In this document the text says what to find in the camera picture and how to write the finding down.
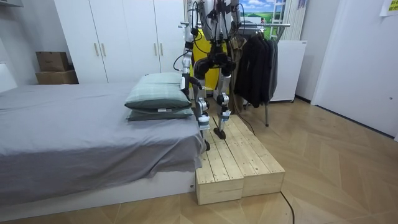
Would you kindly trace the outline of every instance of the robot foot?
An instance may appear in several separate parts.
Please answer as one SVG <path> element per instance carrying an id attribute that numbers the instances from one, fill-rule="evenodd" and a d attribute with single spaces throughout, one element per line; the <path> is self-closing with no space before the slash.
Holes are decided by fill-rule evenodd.
<path id="1" fill-rule="evenodd" d="M 209 151 L 210 150 L 210 143 L 205 140 L 205 144 L 206 144 L 206 151 Z"/>
<path id="2" fill-rule="evenodd" d="M 215 128 L 213 131 L 220 139 L 222 140 L 226 139 L 224 130 L 220 131 L 218 128 Z"/>

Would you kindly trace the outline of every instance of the baseboard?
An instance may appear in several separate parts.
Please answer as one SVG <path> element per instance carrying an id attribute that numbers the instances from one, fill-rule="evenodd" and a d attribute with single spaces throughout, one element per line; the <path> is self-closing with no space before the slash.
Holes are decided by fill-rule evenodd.
<path id="1" fill-rule="evenodd" d="M 299 100 L 302 100 L 302 101 L 304 101 L 304 102 L 306 102 L 306 103 L 309 103 L 309 104 L 311 104 L 311 100 L 309 100 L 309 99 L 306 99 L 306 98 L 304 98 L 304 97 L 302 97 L 302 96 L 298 96 L 298 95 L 294 95 L 297 99 L 299 99 Z"/>
<path id="2" fill-rule="evenodd" d="M 347 117 L 344 116 L 344 115 L 341 115 L 341 114 L 339 114 L 339 113 L 336 113 L 336 112 L 334 112 L 334 111 L 331 111 L 331 110 L 329 110 L 329 109 L 326 109 L 326 108 L 324 108 L 324 107 L 322 107 L 322 106 L 317 105 L 317 107 L 319 107 L 319 108 L 321 108 L 321 109 L 324 109 L 325 111 L 331 112 L 331 113 L 333 113 L 333 114 L 335 114 L 335 115 L 337 115 L 337 116 L 341 116 L 342 118 L 345 118 L 345 119 L 347 119 L 347 120 L 349 120 L 349 121 L 352 121 L 352 122 L 354 122 L 354 123 L 356 123 L 356 124 L 358 124 L 358 125 L 361 125 L 362 127 L 368 128 L 368 129 L 370 129 L 370 130 L 372 130 L 372 131 L 375 131 L 375 132 L 377 132 L 377 133 L 379 133 L 379 134 L 382 134 L 382 135 L 384 135 L 385 137 L 389 137 L 389 138 L 391 138 L 391 139 L 394 139 L 394 136 L 391 136 L 391 135 L 389 135 L 389 134 L 387 134 L 387 133 L 384 133 L 384 132 L 382 132 L 382 131 L 379 131 L 379 130 L 377 130 L 377 129 L 374 129 L 374 128 L 372 128 L 372 127 L 369 127 L 369 126 L 366 125 L 366 124 L 357 122 L 357 121 L 355 121 L 355 120 L 353 120 L 353 119 L 351 119 L 351 118 L 347 118 Z"/>

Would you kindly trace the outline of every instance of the gray bedsheet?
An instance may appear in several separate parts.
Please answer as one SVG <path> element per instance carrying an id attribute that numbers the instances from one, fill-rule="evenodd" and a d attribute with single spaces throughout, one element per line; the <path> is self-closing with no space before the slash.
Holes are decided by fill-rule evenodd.
<path id="1" fill-rule="evenodd" d="M 204 142 L 195 117 L 127 121 L 131 88 L 41 85 L 0 93 L 0 206 L 200 167 Z"/>

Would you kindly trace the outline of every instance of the clothing rack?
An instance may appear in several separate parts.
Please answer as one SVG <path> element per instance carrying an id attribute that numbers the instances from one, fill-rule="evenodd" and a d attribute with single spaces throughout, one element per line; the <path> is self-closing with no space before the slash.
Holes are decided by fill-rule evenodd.
<path id="1" fill-rule="evenodd" d="M 189 25 L 189 22 L 181 22 L 181 25 L 184 25 L 184 26 L 186 27 L 186 26 Z M 280 29 L 278 29 L 277 38 L 276 38 L 276 42 L 279 42 L 279 41 L 280 41 L 280 38 L 282 37 L 282 34 L 283 34 L 284 31 L 285 31 L 285 28 L 286 28 L 286 27 L 290 27 L 290 24 L 270 24 L 270 23 L 260 23 L 260 24 L 257 24 L 257 23 L 242 22 L 242 23 L 241 23 L 241 27 L 240 27 L 239 29 L 245 29 L 245 30 L 261 30 L 262 28 L 265 28 L 265 27 L 279 27 L 279 28 L 280 28 Z M 266 114 L 265 114 L 265 116 L 266 116 L 266 127 L 268 127 L 268 126 L 269 126 L 269 110 L 268 110 L 268 105 L 266 105 Z"/>
<path id="2" fill-rule="evenodd" d="M 278 30 L 277 33 L 277 38 L 276 38 L 276 42 L 278 43 L 280 38 L 282 37 L 282 34 L 285 31 L 286 27 L 290 27 L 290 24 L 255 24 L 255 23 L 243 23 L 245 26 L 245 29 L 249 29 L 249 30 L 261 30 L 261 28 L 263 27 L 280 27 L 280 29 Z M 246 108 L 248 107 L 249 103 L 246 103 L 244 105 L 244 109 L 246 110 Z M 269 126 L 269 109 L 268 109 L 268 105 L 266 105 L 266 127 Z"/>

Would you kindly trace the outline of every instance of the cardboard box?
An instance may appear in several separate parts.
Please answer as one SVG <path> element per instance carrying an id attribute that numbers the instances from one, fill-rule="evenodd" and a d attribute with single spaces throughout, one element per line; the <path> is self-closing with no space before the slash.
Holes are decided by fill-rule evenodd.
<path id="1" fill-rule="evenodd" d="M 36 52 L 42 72 L 65 72 L 69 63 L 65 52 Z"/>
<path id="2" fill-rule="evenodd" d="M 39 85 L 79 84 L 76 72 L 38 72 L 36 73 Z"/>

